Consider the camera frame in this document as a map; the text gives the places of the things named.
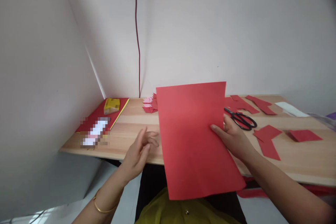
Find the wooden table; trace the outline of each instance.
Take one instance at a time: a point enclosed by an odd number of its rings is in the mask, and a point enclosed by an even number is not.
[[[274,104],[275,102],[287,102],[281,96],[258,97],[273,103],[270,109],[277,115],[268,116],[263,112],[251,115],[248,111],[244,111],[244,114],[251,116],[258,123],[257,130],[270,124],[284,131],[284,133],[273,139],[281,161],[267,159],[296,181],[336,186],[336,133],[313,117],[291,117],[284,113],[280,107]],[[243,99],[258,109],[251,101]],[[81,148],[80,142],[83,140],[83,135],[75,133],[60,151],[122,160],[142,128],[148,126],[149,131],[160,131],[158,113],[147,114],[141,107],[142,99],[131,99],[110,134],[95,149]],[[286,135],[288,130],[303,129],[311,130],[323,140],[295,142]],[[261,153],[258,141],[252,133],[253,131],[245,132],[252,145]],[[250,175],[250,172],[242,162],[236,158],[234,160],[243,175]],[[148,162],[163,165],[161,146],[151,149]]]

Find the hand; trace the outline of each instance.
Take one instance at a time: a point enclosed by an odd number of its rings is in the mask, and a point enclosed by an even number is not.
[[[158,147],[155,137],[158,132],[149,131],[147,127],[140,130],[134,143],[129,147],[126,156],[118,168],[122,183],[127,185],[129,181],[137,177],[145,167],[151,146]]]
[[[216,125],[211,125],[211,129],[236,158],[245,162],[258,154],[245,133],[230,116],[224,114],[224,123],[224,131]]]

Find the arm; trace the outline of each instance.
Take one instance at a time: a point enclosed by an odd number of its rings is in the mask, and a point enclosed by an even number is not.
[[[244,132],[224,115],[224,131],[212,125],[228,150],[240,159],[289,223],[331,223],[334,210],[261,156]]]
[[[111,223],[124,187],[142,172],[151,146],[159,146],[155,140],[158,133],[146,131],[147,127],[139,132],[134,143],[129,147],[122,164],[97,192],[95,202],[92,199],[73,221],[73,224]],[[95,203],[102,211],[111,209],[112,211],[101,213],[97,210]]]

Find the purple object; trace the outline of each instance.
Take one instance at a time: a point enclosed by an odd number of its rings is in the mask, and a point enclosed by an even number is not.
[[[336,120],[336,112],[327,115],[327,117],[329,117],[331,120]]]

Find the yellow shirt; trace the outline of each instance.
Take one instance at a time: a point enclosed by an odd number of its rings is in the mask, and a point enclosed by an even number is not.
[[[142,210],[136,224],[240,224],[231,216],[214,209],[205,199],[170,201],[164,188]]]

